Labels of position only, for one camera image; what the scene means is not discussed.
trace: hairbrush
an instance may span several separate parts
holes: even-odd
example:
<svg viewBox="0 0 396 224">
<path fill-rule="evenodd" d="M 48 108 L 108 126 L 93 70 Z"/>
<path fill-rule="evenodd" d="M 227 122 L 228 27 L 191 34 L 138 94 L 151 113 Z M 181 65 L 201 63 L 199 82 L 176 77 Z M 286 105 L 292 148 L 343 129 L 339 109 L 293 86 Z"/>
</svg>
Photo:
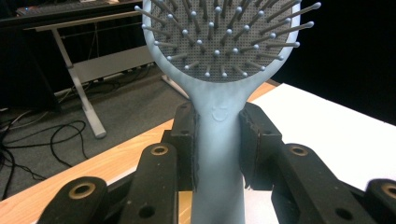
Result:
<svg viewBox="0 0 396 224">
<path fill-rule="evenodd" d="M 190 97 L 199 115 L 191 223 L 245 223 L 238 113 L 287 60 L 301 0 L 144 0 L 143 25 L 154 61 Z"/>
</svg>

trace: desk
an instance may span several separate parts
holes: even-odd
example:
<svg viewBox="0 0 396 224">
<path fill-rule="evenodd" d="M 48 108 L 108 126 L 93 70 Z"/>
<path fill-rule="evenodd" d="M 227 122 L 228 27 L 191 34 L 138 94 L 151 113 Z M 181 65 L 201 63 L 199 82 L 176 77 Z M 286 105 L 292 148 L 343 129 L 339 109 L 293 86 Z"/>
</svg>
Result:
<svg viewBox="0 0 396 224">
<path fill-rule="evenodd" d="M 275 86 L 264 83 L 250 96 L 252 101 Z M 81 164 L 57 174 L 31 188 L 0 202 L 0 223 L 29 224 L 38 220 L 41 212 L 69 181 L 81 176 L 98 176 L 107 184 L 131 173 L 138 164 L 142 150 L 154 143 L 159 143 L 164 130 L 172 129 L 169 120 L 145 133 L 138 135 L 110 150 L 99 154 Z M 180 192 L 179 223 L 190 223 L 191 193 Z"/>
<path fill-rule="evenodd" d="M 72 78 L 72 81 L 76 87 L 78 96 L 82 102 L 82 109 L 84 110 L 85 116 L 91 125 L 93 133 L 96 138 L 103 138 L 106 136 L 106 130 L 102 125 L 93 109 L 90 101 L 88 100 L 81 83 L 86 81 L 95 80 L 100 77 L 109 76 L 121 71 L 125 71 L 130 68 L 134 68 L 143 64 L 152 63 L 153 60 L 146 46 L 135 49 L 128 49 L 122 52 L 101 56 L 99 58 L 91 59 L 80 63 L 72 63 L 69 55 L 67 54 L 66 48 L 59 35 L 58 29 L 64 27 L 71 27 L 81 24 L 94 23 L 99 21 L 110 21 L 120 18 L 133 17 L 141 15 L 140 12 L 130 11 L 118 14 L 106 15 L 101 17 L 93 17 L 84 20 L 67 21 L 61 23 L 48 24 L 44 26 L 37 26 L 35 29 L 37 32 L 51 30 L 55 38 L 56 44 L 58 45 L 59 51 L 64 58 L 66 68 Z"/>
</svg>

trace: hairbrush bristle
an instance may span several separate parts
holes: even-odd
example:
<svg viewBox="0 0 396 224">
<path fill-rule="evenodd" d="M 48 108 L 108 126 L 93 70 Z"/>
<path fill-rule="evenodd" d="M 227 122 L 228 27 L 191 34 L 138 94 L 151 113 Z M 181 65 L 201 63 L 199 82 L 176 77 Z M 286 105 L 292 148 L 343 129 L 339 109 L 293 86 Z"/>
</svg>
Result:
<svg viewBox="0 0 396 224">
<path fill-rule="evenodd" d="M 211 82 L 230 82 L 263 71 L 283 60 L 287 35 L 313 26 L 291 27 L 291 19 L 317 9 L 320 3 L 293 12 L 301 0 L 190 1 L 152 0 L 151 25 L 155 45 L 178 70 Z"/>
</svg>

